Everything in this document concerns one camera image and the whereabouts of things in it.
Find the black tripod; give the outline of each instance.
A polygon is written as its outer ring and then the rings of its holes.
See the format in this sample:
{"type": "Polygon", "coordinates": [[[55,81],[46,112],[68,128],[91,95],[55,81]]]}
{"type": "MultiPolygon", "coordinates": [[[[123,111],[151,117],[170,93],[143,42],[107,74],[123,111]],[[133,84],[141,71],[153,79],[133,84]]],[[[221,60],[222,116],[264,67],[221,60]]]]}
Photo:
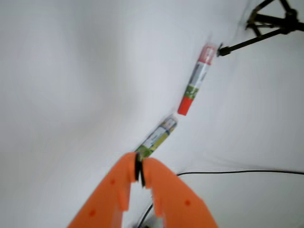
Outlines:
{"type": "Polygon", "coordinates": [[[231,47],[223,47],[222,44],[218,49],[218,56],[226,56],[231,53],[231,51],[243,48],[250,44],[254,44],[259,42],[263,39],[267,39],[273,37],[278,34],[288,34],[290,32],[299,30],[304,32],[304,23],[299,22],[297,18],[297,11],[295,9],[290,8],[287,0],[280,0],[283,8],[285,9],[285,18],[276,18],[271,17],[263,14],[258,14],[258,12],[267,6],[269,3],[273,2],[274,0],[265,0],[261,4],[259,4],[251,13],[248,21],[247,21],[247,28],[253,29],[254,33],[256,34],[256,38],[247,40],[243,43],[231,46],[231,47]],[[269,32],[266,34],[261,34],[258,28],[279,28],[273,32],[269,32]]]}

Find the screw hole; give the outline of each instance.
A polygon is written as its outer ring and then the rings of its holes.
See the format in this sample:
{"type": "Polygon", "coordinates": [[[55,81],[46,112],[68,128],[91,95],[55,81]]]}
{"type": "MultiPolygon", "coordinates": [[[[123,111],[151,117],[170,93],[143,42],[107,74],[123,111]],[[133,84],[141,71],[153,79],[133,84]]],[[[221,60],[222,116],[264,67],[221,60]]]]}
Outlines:
{"type": "Polygon", "coordinates": [[[186,204],[186,206],[190,206],[190,204],[191,204],[191,203],[190,203],[190,200],[186,200],[186,201],[185,201],[185,204],[186,204]]]}
{"type": "Polygon", "coordinates": [[[96,214],[96,211],[94,209],[92,209],[89,213],[90,217],[93,217],[96,214]]]}

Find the green label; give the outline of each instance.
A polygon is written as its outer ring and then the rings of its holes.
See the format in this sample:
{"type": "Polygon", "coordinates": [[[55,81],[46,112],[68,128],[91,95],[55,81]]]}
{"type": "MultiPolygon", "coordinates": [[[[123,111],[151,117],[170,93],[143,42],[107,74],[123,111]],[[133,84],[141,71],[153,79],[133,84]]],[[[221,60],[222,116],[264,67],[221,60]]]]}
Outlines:
{"type": "Polygon", "coordinates": [[[149,157],[153,153],[152,150],[148,149],[144,145],[138,147],[136,151],[139,152],[140,160],[149,157]]]}
{"type": "Polygon", "coordinates": [[[198,90],[199,90],[198,88],[188,85],[184,96],[193,100],[195,98],[198,90]]]}

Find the black wire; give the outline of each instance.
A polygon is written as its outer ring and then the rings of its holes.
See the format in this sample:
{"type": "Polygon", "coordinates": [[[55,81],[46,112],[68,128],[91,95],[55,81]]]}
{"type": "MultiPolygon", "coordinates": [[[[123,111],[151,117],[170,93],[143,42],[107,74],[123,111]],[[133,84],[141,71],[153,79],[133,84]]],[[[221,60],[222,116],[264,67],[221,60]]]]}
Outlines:
{"type": "Polygon", "coordinates": [[[143,218],[142,218],[140,224],[138,225],[138,228],[141,228],[141,226],[142,226],[144,220],[146,219],[146,217],[147,217],[147,215],[149,214],[149,212],[150,212],[150,210],[152,209],[152,207],[153,207],[153,204],[151,204],[150,207],[147,209],[147,211],[146,211],[146,213],[144,214],[144,216],[143,216],[143,218]]]}
{"type": "Polygon", "coordinates": [[[277,172],[277,173],[289,173],[289,174],[299,174],[304,175],[304,172],[298,171],[288,171],[288,170],[242,170],[242,171],[225,171],[225,172],[182,172],[176,174],[177,176],[187,175],[187,174],[230,174],[230,173],[243,173],[243,172],[277,172]]]}
{"type": "MultiPolygon", "coordinates": [[[[179,177],[179,176],[188,175],[188,174],[231,174],[231,173],[244,173],[244,172],[276,172],[276,173],[289,173],[289,174],[304,175],[304,172],[288,171],[288,170],[242,170],[242,171],[224,171],[224,172],[181,172],[181,173],[176,174],[176,176],[179,177]]],[[[141,228],[144,220],[148,216],[152,207],[153,207],[153,204],[151,204],[150,207],[147,209],[146,213],[144,214],[144,216],[137,228],[141,228]]]]}

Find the glue tube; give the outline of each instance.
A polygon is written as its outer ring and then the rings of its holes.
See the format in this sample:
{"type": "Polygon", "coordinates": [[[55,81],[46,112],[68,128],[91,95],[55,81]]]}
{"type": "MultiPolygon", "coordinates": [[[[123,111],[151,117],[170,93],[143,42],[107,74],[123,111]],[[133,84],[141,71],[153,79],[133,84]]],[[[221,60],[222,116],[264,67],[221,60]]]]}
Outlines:
{"type": "Polygon", "coordinates": [[[152,134],[143,142],[140,147],[137,148],[136,152],[139,153],[139,159],[149,157],[157,147],[165,141],[171,132],[175,129],[177,125],[177,119],[171,115],[165,119],[158,128],[155,129],[152,134]]]}
{"type": "Polygon", "coordinates": [[[196,66],[192,72],[186,92],[177,111],[179,114],[187,114],[192,101],[194,100],[196,93],[199,91],[200,85],[211,65],[211,61],[215,53],[216,46],[210,43],[206,44],[201,51],[196,66]]]}

